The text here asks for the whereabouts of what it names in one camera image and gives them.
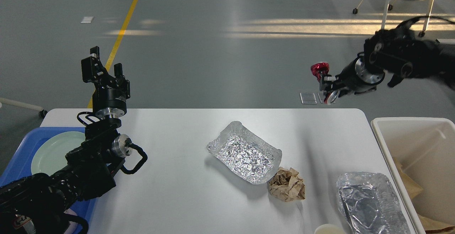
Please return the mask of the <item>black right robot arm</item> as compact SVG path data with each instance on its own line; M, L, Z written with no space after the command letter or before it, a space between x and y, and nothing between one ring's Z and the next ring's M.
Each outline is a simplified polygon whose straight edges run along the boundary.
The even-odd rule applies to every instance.
M311 67L317 78L323 102L332 104L350 94L375 91L392 74L388 87L404 79L434 79L454 89L454 45L416 38L411 27L423 16L410 18L393 29L381 29L366 39L363 50L338 75L329 74L329 64Z

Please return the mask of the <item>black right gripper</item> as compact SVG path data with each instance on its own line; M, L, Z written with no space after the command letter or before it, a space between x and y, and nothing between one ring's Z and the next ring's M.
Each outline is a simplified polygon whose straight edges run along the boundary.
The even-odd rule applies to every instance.
M329 99L337 99L349 94L362 94L375 91L385 79L385 72L370 72L362 58L356 58L339 75L329 75L327 71L318 72L319 91L328 91ZM339 78L339 87L333 85Z

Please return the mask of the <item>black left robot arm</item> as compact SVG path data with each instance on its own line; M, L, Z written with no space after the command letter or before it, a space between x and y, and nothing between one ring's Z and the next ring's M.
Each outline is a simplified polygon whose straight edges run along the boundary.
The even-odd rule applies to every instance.
M82 80L93 83L92 111L82 111L85 140L66 155L67 166L52 175L33 174L1 187L2 234L63 234L70 223L89 230L88 221L67 213L77 201L99 198L116 186L115 174L135 174L147 161L143 148L117 129L127 113L130 82L122 64L111 76L100 60L100 49L90 49L81 60Z

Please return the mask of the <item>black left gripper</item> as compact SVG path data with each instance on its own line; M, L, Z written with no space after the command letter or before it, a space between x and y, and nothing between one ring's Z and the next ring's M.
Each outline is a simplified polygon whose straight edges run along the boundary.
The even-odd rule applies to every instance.
M100 48L94 46L89 56L81 60L82 80L93 83L93 113L98 118L119 118L127 114L127 99L130 99L130 81L123 75L122 63L114 65L116 88L106 87L109 74L100 60Z

